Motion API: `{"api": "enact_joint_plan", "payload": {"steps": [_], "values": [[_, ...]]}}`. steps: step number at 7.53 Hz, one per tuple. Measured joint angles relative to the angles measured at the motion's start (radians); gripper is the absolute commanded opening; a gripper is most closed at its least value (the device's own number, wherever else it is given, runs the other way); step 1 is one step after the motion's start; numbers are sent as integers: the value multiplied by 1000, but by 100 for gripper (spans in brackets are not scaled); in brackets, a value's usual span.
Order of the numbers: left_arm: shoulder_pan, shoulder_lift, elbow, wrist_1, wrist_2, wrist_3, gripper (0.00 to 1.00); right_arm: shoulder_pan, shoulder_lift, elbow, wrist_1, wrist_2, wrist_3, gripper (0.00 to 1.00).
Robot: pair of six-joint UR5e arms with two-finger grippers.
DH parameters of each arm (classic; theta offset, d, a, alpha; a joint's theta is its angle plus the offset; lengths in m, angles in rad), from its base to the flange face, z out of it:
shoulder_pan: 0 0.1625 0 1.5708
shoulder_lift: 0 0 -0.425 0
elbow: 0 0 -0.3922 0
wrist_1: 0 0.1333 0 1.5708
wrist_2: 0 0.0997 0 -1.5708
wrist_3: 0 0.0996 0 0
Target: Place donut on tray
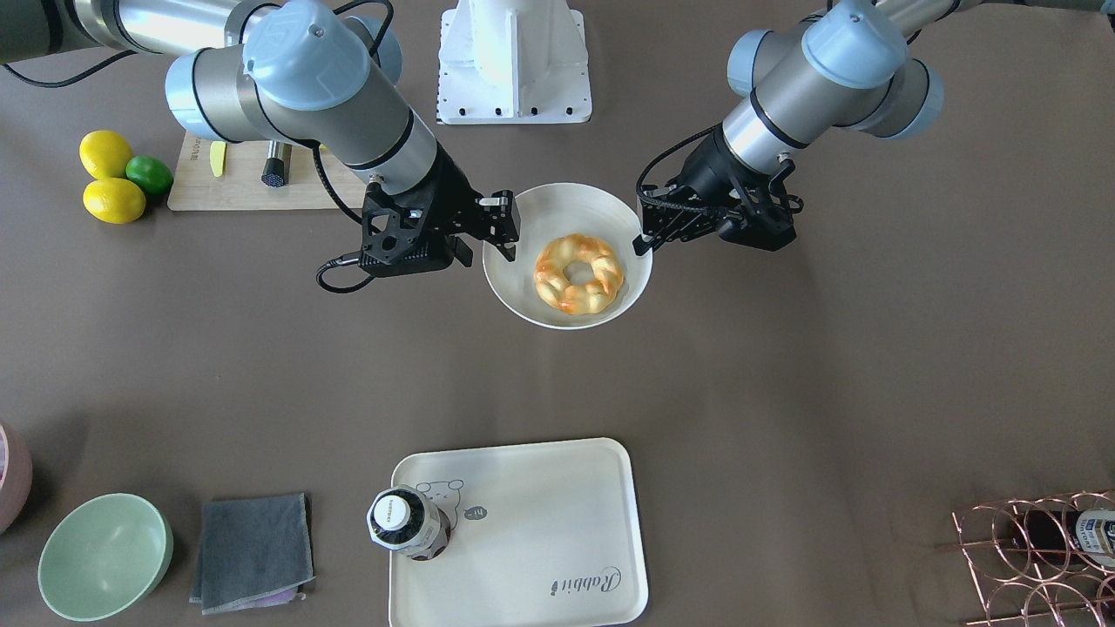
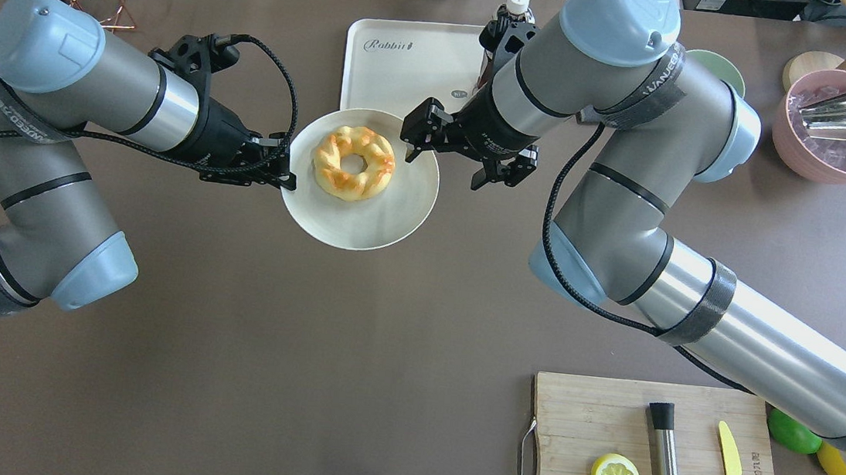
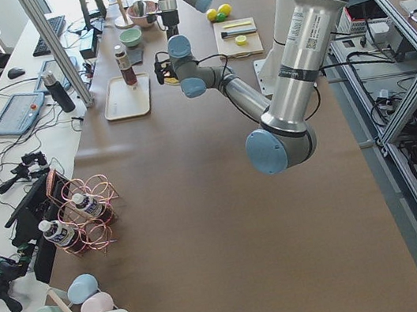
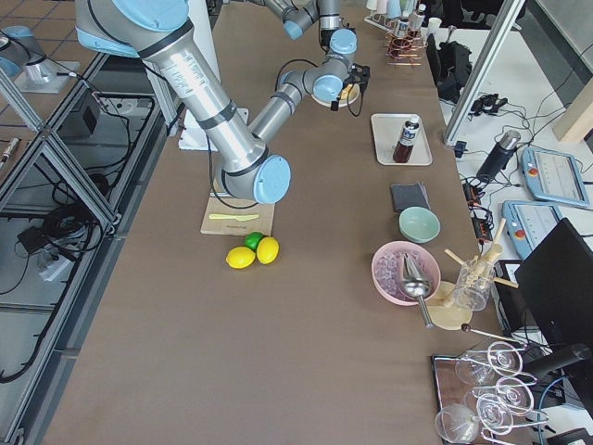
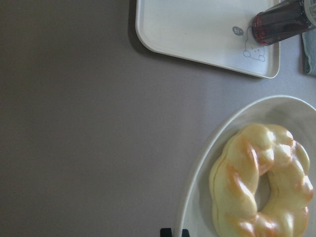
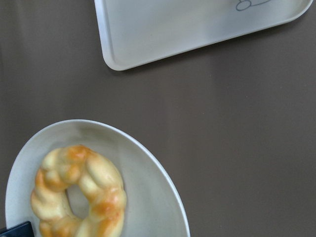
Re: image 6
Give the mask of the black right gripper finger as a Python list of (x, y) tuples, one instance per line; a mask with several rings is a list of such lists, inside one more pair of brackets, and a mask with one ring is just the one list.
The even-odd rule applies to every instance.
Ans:
[(0, 237), (34, 237), (34, 231), (30, 221), (23, 222), (9, 229), (0, 230)]

